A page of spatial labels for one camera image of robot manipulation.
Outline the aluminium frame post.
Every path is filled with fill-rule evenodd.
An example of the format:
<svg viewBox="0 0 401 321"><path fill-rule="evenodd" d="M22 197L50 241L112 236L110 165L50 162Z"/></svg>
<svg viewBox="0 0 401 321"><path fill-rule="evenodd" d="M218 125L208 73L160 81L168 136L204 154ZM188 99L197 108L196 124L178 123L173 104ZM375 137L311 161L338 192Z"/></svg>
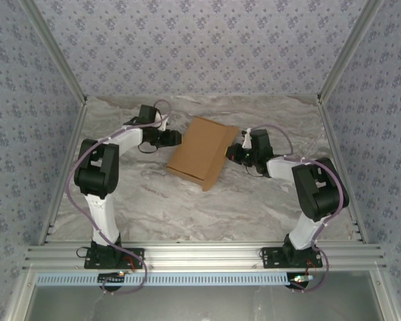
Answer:
<svg viewBox="0 0 401 321"><path fill-rule="evenodd" d="M60 74L63 76L68 88L82 106L86 102L86 96L78 83L78 80L73 73L70 65L68 64L63 51L56 42L47 21L43 18L41 11L37 7L34 0L18 0L24 12L27 14L32 26L40 36L43 44L58 68Z"/></svg>
<svg viewBox="0 0 401 321"><path fill-rule="evenodd" d="M362 10L360 11L357 19L354 21L354 25L352 26L347 39L339 51L339 54L317 95L319 104L324 105L331 96L344 70L350 63L352 56L357 50L383 3L384 0L365 1Z"/></svg>

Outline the aluminium mounting rail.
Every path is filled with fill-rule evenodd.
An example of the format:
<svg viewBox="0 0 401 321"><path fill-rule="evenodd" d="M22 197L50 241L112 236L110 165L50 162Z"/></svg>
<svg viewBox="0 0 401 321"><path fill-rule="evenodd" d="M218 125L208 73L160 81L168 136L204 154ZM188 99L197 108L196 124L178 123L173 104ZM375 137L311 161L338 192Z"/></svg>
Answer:
<svg viewBox="0 0 401 321"><path fill-rule="evenodd" d="M277 247L277 242L134 242L126 247L145 249L144 261L153 272L250 272L261 270L260 250ZM80 271L84 260L76 250L84 246L76 242L51 242L27 250L23 269L34 271ZM379 245L353 241L319 243L329 259L330 270L368 271L386 267Z"/></svg>

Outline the grey metal lower shelf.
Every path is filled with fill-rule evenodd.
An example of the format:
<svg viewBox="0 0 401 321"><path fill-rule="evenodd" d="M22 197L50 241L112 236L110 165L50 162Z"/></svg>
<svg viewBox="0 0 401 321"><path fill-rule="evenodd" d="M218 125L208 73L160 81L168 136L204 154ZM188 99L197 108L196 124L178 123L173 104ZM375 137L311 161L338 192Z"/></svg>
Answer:
<svg viewBox="0 0 401 321"><path fill-rule="evenodd" d="M139 292L105 295L92 278L27 274L5 321L401 321L388 276L378 271L333 272L310 293L236 279L181 284L182 275L154 274L155 284Z"/></svg>

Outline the black adapter board with LED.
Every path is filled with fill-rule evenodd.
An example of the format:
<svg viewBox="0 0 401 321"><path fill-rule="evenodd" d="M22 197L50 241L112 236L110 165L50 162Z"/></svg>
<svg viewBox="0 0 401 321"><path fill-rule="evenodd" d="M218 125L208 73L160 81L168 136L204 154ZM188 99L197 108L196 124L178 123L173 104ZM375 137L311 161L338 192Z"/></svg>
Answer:
<svg viewBox="0 0 401 321"><path fill-rule="evenodd" d="M308 286L308 283L313 280L313 276L309 274L295 274L289 277L289 283L292 287L298 290L304 290Z"/></svg>
<svg viewBox="0 0 401 321"><path fill-rule="evenodd" d="M97 276L98 283L123 283L125 279L125 272L110 272L110 273L100 273Z"/></svg>

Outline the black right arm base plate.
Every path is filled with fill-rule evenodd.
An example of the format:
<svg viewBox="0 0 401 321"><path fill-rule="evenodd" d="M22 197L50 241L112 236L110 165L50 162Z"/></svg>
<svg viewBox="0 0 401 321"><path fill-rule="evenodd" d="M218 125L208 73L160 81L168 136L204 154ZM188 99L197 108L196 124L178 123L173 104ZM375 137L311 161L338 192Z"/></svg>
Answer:
<svg viewBox="0 0 401 321"><path fill-rule="evenodd" d="M284 247L263 247L259 254L265 269L323 267L321 255L312 249L292 250Z"/></svg>

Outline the brown cardboard box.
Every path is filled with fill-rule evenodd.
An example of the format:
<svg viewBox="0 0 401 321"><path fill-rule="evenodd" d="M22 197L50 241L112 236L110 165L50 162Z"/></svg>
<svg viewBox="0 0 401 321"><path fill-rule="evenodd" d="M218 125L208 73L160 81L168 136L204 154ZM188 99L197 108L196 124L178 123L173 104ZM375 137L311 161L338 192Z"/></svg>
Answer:
<svg viewBox="0 0 401 321"><path fill-rule="evenodd" d="M239 133L237 126L195 117L166 164L167 170L209 191L226 162L227 149Z"/></svg>

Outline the aluminium table side rail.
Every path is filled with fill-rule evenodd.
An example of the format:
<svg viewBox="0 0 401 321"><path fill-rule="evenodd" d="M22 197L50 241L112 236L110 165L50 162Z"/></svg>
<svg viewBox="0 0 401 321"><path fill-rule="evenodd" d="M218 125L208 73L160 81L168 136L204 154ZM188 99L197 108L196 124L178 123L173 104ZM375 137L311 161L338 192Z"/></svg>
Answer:
<svg viewBox="0 0 401 321"><path fill-rule="evenodd" d="M351 186L350 178L348 176L348 172L346 166L344 164L343 156L340 150L340 146L338 144L338 140L336 134L333 130L331 118L327 111L327 108L320 102L319 103L319 113L321 115L321 120L323 122L323 126L325 129L325 133L329 142L329 146L331 149L331 153L333 156L333 160L335 163L335 167L340 175L342 183L344 184L348 195L350 197L350 203L348 205L348 212L355 223L355 234L358 241L362 243L368 243L369 239L366 233L366 228L364 227L364 222L354 195L354 191Z"/></svg>
<svg viewBox="0 0 401 321"><path fill-rule="evenodd" d="M84 119L86 117L86 103L84 102L81 105L80 111L78 112L78 116L76 118L76 123L74 125L74 129L72 131L72 135L70 136L70 142L68 144L68 149L65 154L65 158L63 164L61 166L61 170L59 173L59 177L57 180L57 185L55 186L55 190L53 192L51 203L47 210L47 214L45 217L45 221L43 223L43 227L39 236L39 240L37 242L38 245L44 245L47 239L47 235L49 232L49 228L55 222L55 218L57 212L59 210L59 206L64 194L65 182L67 180L68 174L70 172L70 167L72 165L75 150L78 143L78 138L80 136L80 132L82 130L82 126L84 123Z"/></svg>

